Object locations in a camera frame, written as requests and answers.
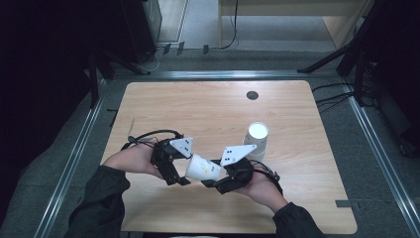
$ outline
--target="round hole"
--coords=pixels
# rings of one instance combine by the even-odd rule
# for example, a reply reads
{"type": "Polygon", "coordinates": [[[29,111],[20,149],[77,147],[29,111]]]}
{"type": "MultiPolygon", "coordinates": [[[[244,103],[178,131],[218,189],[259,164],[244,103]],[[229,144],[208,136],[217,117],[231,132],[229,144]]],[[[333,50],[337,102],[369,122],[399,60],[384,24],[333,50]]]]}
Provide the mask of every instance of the round hole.
{"type": "Polygon", "coordinates": [[[257,98],[259,98],[259,94],[257,92],[255,92],[255,91],[249,91],[247,93],[247,97],[250,100],[256,100],[257,98]]]}

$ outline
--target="black sleeve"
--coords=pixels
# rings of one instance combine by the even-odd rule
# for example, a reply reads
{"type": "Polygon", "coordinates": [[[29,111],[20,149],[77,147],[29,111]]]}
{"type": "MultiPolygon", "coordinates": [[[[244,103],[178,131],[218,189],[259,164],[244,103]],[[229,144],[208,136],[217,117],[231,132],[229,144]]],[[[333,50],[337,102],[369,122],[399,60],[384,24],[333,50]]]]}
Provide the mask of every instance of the black sleeve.
{"type": "Polygon", "coordinates": [[[71,213],[65,238],[120,237],[126,173],[100,166],[86,184],[82,202],[71,213]]]}
{"type": "Polygon", "coordinates": [[[318,238],[326,237],[315,224],[311,214],[300,206],[289,202],[279,209],[272,218],[275,222],[276,237],[318,238]]]}

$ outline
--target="wooden table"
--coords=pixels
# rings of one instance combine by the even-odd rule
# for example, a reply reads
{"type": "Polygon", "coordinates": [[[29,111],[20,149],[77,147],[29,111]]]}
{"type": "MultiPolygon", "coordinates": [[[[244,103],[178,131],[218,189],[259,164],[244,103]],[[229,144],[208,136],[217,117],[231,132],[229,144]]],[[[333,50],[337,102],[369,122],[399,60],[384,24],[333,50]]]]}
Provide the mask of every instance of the wooden table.
{"type": "MultiPolygon", "coordinates": [[[[372,3],[373,0],[240,0],[238,16],[322,16],[338,49],[372,3]]],[[[222,16],[235,16],[235,5],[236,0],[219,0],[219,48],[223,40],[222,16]]]]}
{"type": "MultiPolygon", "coordinates": [[[[280,174],[286,199],[308,209],[325,233],[355,233],[352,210],[336,205],[336,200],[348,198],[309,84],[303,80],[131,83],[103,160],[118,152],[129,135],[158,129],[193,137],[193,152],[220,159],[225,146],[242,144],[255,121],[269,129],[263,162],[280,174]],[[248,99],[249,91],[259,98],[248,99]]],[[[181,176],[187,163],[174,162],[181,176]]],[[[187,186],[167,186],[151,176],[127,174],[127,178],[132,186],[123,195],[125,231],[275,232],[272,212],[245,196],[221,195],[196,180],[187,186]]]]}

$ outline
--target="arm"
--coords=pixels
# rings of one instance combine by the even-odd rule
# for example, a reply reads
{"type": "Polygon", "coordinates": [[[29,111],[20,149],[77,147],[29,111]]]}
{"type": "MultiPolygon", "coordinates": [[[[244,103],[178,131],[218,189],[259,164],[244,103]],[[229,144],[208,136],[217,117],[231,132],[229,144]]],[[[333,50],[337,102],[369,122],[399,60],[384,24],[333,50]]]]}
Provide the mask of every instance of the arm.
{"type": "Polygon", "coordinates": [[[147,145],[137,145],[108,158],[86,184],[64,237],[120,237],[125,214],[122,194],[130,187],[126,172],[161,178],[150,163],[152,151],[147,145]]]}
{"type": "Polygon", "coordinates": [[[259,173],[253,174],[253,179],[236,192],[248,196],[253,201],[265,205],[274,213],[276,237],[280,238],[318,238],[325,237],[316,225],[309,212],[281,195],[276,186],[259,173]]]}

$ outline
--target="hand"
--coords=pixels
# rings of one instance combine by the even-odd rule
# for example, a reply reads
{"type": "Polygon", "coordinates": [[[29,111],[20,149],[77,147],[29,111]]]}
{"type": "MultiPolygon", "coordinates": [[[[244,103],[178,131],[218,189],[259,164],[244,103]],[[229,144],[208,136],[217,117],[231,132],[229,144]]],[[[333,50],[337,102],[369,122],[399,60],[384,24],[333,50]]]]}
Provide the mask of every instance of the hand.
{"type": "MultiPolygon", "coordinates": [[[[256,169],[263,171],[261,167],[256,167],[256,169]]],[[[253,201],[269,207],[274,213],[288,203],[271,180],[256,172],[254,172],[253,179],[247,186],[239,188],[235,192],[246,195],[253,201]]]]}
{"type": "Polygon", "coordinates": [[[148,174],[162,179],[158,169],[151,164],[153,146],[152,143],[132,146],[108,158],[103,166],[128,173],[148,174]]]}

